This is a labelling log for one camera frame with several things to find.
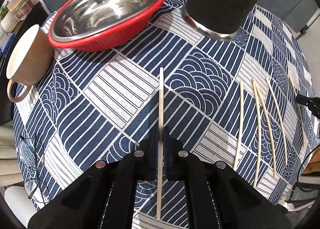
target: black clamp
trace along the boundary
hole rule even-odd
[[[185,183],[190,229],[289,229],[289,220],[223,161],[203,162],[164,128],[164,173]],[[97,161],[29,229],[131,229],[138,180],[156,180],[158,128],[122,160]]]
[[[312,115],[320,119],[320,98],[319,97],[306,97],[303,95],[297,95],[296,102],[307,106],[312,112]]]

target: red bowl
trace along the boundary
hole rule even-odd
[[[93,34],[91,36],[81,38],[74,41],[68,42],[57,42],[51,37],[51,28],[53,26],[53,22],[57,19],[59,13],[73,0],[68,0],[57,12],[55,18],[53,19],[50,29],[48,32],[49,42],[52,46],[57,48],[74,48],[77,50],[85,51],[85,52],[95,52],[95,51],[103,51],[109,48],[119,46],[129,39],[133,38],[137,35],[150,20],[153,13],[162,5],[164,0],[157,0],[153,5],[151,5],[148,9],[141,12],[140,14],[130,18],[124,22],[121,22],[109,29],[103,30],[99,33]]]

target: stainless steel bowl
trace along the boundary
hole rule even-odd
[[[53,20],[51,38],[69,42],[109,29],[157,0],[73,0]]]

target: table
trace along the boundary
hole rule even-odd
[[[96,160],[120,160],[157,125],[159,68],[164,67],[164,122],[171,137],[201,160],[233,165],[239,130],[239,82],[244,83],[244,128],[237,172],[253,184],[257,161],[257,120],[252,78],[268,110],[276,148],[277,175],[266,119],[261,113],[262,152],[257,190],[273,204],[295,183],[305,155],[317,144],[318,120],[298,106],[297,92],[315,96],[305,57],[290,28],[255,6],[232,42],[218,42],[195,32],[180,16],[187,0],[165,0],[135,38],[107,51],[86,53],[55,49],[51,68],[14,108],[19,134],[41,135],[45,167],[41,179],[51,199]],[[47,32],[53,13],[42,29]],[[288,162],[275,103],[287,140]],[[21,85],[17,94],[23,90]],[[302,133],[308,142],[302,145]],[[20,163],[23,178],[30,171]],[[156,182],[137,186],[133,224],[187,227],[183,182],[163,183],[162,221],[156,215]]]

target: bamboo skewer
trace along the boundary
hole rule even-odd
[[[235,162],[233,163],[233,170],[237,169],[237,164],[239,160],[239,153],[241,148],[241,140],[242,140],[242,131],[243,131],[243,82],[240,81],[240,120],[239,120],[239,134],[238,134],[238,143],[236,149]]]
[[[273,92],[272,86],[270,84],[270,81],[268,78],[266,78],[266,82],[268,84],[269,90],[271,92],[273,101],[276,105],[276,109],[277,109],[277,113],[278,113],[278,117],[279,117],[279,121],[280,121],[280,126],[281,126],[281,132],[282,132],[282,137],[283,137],[283,144],[284,144],[284,161],[285,161],[285,165],[288,165],[288,153],[287,153],[287,142],[285,140],[285,133],[284,133],[284,126],[283,126],[283,122],[282,122],[282,117],[281,117],[281,113],[280,113],[280,109],[279,109],[279,105],[276,99],[276,95]]]
[[[161,198],[162,198],[162,165],[163,165],[163,88],[164,76],[163,67],[160,67],[159,77],[159,144],[158,144],[158,189],[157,189],[157,213],[156,219],[161,219]]]
[[[291,83],[293,92],[294,92],[294,96],[297,97],[297,92],[296,89],[294,88],[294,84],[291,80],[291,77],[289,77],[289,81]],[[300,109],[300,105],[298,104],[298,115],[299,115],[299,119],[300,119],[300,123],[301,123],[301,129],[302,129],[302,139],[303,141],[306,140],[305,135],[304,135],[304,128],[303,128],[303,120],[302,120],[302,113],[301,113],[301,109]]]
[[[257,155],[257,167],[256,167],[256,173],[254,175],[254,182],[253,187],[257,187],[257,181],[259,176],[259,170],[260,170],[260,159],[261,159],[261,115],[260,115],[260,105],[259,105],[259,99],[257,95],[257,88],[255,85],[255,82],[252,82],[253,85],[253,93],[254,98],[256,100],[256,111],[257,111],[257,123],[258,123],[258,155]]]
[[[272,150],[272,160],[273,160],[273,176],[276,177],[276,152],[275,152],[275,143],[273,141],[273,134],[272,134],[272,129],[271,129],[271,125],[270,125],[270,120],[269,120],[269,115],[268,115],[268,111],[266,108],[266,105],[264,103],[264,100],[262,98],[262,94],[260,92],[259,86],[256,82],[255,79],[252,79],[253,82],[255,82],[255,86],[256,86],[256,90],[258,93],[258,97],[260,99],[260,103],[261,106],[263,108],[263,112],[264,112],[264,116],[266,118],[267,121],[267,125],[268,125],[268,130],[269,130],[269,134],[270,134],[270,143],[271,143],[271,150]]]

